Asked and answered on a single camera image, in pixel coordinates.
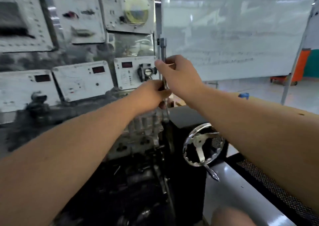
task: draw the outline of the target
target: digital display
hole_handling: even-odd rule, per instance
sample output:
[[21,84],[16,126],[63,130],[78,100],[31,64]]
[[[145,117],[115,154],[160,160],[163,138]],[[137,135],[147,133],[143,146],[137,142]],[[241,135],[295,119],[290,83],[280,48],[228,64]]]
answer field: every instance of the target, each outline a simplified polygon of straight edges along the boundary
[[37,75],[37,76],[34,76],[34,78],[35,78],[35,81],[36,81],[37,83],[49,82],[49,81],[51,81],[49,75]]
[[132,62],[122,62],[122,68],[132,68],[133,63]]
[[103,66],[101,66],[101,67],[93,67],[92,70],[93,70],[93,73],[94,73],[94,74],[95,74],[95,73],[105,72],[105,69],[104,69]]

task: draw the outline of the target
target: forearm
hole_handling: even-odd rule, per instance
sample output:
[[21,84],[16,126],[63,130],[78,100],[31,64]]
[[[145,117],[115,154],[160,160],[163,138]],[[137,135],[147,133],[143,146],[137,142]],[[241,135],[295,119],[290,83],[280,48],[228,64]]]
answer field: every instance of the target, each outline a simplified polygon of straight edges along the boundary
[[127,98],[66,121],[0,161],[0,222],[49,225],[136,112]]
[[319,123],[203,87],[190,101],[243,155],[319,212]]

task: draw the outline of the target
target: circular gauge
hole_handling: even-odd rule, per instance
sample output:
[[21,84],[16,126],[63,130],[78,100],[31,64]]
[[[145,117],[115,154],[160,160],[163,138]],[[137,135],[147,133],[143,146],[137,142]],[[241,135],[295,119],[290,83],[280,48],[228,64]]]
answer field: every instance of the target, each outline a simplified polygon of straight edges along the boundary
[[144,25],[146,23],[150,9],[148,0],[124,0],[122,4],[127,23],[132,25]]
[[146,76],[152,76],[153,75],[153,70],[151,69],[151,68],[146,68],[145,70],[144,70],[144,74],[146,75]]

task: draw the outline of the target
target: metal mesh grille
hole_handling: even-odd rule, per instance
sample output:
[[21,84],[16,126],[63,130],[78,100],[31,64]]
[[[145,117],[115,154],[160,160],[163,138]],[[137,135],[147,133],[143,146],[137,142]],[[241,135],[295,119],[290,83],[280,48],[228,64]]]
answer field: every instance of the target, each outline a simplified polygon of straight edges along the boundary
[[272,194],[276,195],[280,200],[282,200],[286,205],[293,209],[299,216],[309,221],[313,226],[319,226],[319,216],[311,210],[311,208],[306,207],[297,198],[290,195],[284,189],[282,189],[273,179],[266,176],[260,169],[254,166],[251,162],[244,159],[237,164],[244,168],[250,175],[252,175],[256,180],[261,182],[265,188],[271,191]]

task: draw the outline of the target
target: orange bin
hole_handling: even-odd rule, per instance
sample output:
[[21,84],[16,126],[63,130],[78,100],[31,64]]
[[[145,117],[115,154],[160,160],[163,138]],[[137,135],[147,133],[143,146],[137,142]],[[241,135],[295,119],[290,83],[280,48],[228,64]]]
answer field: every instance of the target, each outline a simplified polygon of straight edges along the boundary
[[[310,49],[304,49],[301,51],[297,61],[295,72],[293,74],[292,85],[297,85],[297,83],[301,81],[310,52],[311,52]],[[272,83],[273,80],[277,80],[284,83],[286,79],[287,79],[287,76],[270,77],[270,82]]]

